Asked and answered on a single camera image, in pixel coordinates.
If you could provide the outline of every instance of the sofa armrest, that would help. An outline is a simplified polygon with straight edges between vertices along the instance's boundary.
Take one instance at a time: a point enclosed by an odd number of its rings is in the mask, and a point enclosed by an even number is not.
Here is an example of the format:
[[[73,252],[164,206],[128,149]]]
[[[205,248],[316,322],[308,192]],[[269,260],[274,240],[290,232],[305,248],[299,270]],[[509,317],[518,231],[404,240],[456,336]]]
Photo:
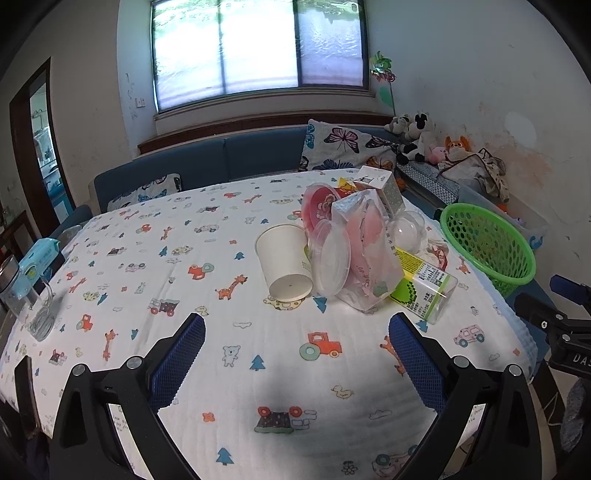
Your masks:
[[[88,205],[80,205],[72,214],[63,221],[63,223],[57,227],[49,236],[50,238],[59,237],[64,230],[74,225],[80,225],[82,222],[87,222],[92,218],[92,211]]]

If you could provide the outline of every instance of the black and white plush toy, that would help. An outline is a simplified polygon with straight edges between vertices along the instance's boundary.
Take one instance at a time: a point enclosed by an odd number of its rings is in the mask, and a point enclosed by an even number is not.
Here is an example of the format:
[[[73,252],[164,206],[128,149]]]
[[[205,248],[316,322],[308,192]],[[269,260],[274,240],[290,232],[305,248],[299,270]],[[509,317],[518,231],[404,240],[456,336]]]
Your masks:
[[[419,138],[409,145],[399,145],[396,153],[396,164],[406,165],[409,161],[425,161],[425,145],[423,139]]]
[[[400,135],[408,129],[410,123],[409,115],[395,116],[389,125],[384,125],[384,128],[391,134]]]
[[[423,132],[431,132],[434,129],[431,118],[426,113],[418,113],[414,116],[414,122],[408,126],[404,138],[409,142],[418,140]]]

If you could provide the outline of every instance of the wooden door frame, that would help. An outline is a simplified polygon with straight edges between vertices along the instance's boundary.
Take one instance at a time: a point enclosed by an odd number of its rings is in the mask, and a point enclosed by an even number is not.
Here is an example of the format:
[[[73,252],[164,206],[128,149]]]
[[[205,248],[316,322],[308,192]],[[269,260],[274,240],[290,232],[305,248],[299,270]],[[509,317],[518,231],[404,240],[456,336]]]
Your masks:
[[[10,102],[10,130],[12,134],[12,147],[14,158],[17,162],[18,175],[21,179],[22,189],[27,197],[30,212],[42,237],[49,236],[60,224],[55,210],[51,205],[49,194],[43,183],[41,169],[33,138],[33,125],[31,123],[31,96],[43,83],[46,84],[47,117],[51,132],[51,141],[56,155],[57,168],[60,171],[61,181],[66,190],[66,196],[72,209],[76,208],[70,187],[68,186],[61,157],[57,148],[53,118],[51,115],[50,95],[50,67],[51,58],[41,65],[33,75],[25,82],[22,88]]]

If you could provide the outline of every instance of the tablecloth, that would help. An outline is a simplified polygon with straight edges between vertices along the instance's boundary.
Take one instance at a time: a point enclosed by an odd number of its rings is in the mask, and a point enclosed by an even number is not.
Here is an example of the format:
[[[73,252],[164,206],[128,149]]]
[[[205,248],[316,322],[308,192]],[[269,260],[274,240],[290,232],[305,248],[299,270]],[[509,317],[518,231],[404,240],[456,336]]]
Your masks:
[[[309,184],[335,185],[355,173],[260,177],[94,218],[51,281],[57,310],[49,337],[38,343],[18,324],[13,328],[2,354],[0,393],[17,407],[14,367],[31,356],[40,418],[51,436],[74,365],[118,368],[198,312],[206,322],[205,344],[159,415],[202,478],[391,478],[436,416],[388,341],[393,314],[406,312],[450,356],[464,355],[478,368],[515,363],[530,372],[533,341],[516,335],[500,297],[486,291],[488,279],[478,277],[428,219],[420,255],[460,282],[436,325],[393,301],[363,314],[336,299],[280,303],[269,297],[254,251],[258,235],[279,223],[301,225]],[[481,336],[459,345],[454,339],[463,329]],[[316,360],[301,356],[305,343],[320,348]],[[120,407],[112,412],[136,473],[149,478]]]

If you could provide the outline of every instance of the window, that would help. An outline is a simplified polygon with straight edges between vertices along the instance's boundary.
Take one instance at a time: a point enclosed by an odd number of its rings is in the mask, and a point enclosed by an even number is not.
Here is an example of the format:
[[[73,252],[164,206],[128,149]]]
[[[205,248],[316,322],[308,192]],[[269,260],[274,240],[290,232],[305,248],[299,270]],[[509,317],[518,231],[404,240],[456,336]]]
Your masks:
[[[154,2],[158,110],[254,90],[367,90],[364,12],[363,0]]]

